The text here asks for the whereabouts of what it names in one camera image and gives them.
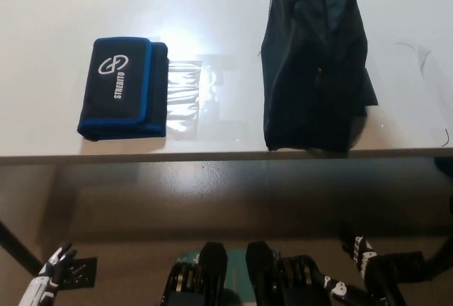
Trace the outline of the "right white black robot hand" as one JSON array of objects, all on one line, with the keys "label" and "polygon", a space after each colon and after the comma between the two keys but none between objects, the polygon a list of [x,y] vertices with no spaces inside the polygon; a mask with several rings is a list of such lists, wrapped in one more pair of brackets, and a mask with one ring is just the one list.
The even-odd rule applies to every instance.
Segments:
[{"label": "right white black robot hand", "polygon": [[359,271],[365,283],[365,290],[348,285],[321,272],[316,274],[317,283],[334,300],[343,305],[389,305],[382,287],[371,274],[372,259],[377,259],[377,252],[373,250],[363,235],[343,232],[340,235],[340,240],[343,251],[349,255]]}]

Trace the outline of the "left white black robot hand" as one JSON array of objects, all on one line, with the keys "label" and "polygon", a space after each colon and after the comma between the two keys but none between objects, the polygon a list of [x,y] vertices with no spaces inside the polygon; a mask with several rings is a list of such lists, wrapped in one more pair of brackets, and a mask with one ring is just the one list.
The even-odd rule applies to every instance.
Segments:
[{"label": "left white black robot hand", "polygon": [[25,290],[18,306],[52,306],[63,280],[64,272],[73,262],[77,250],[66,243],[45,262]]}]

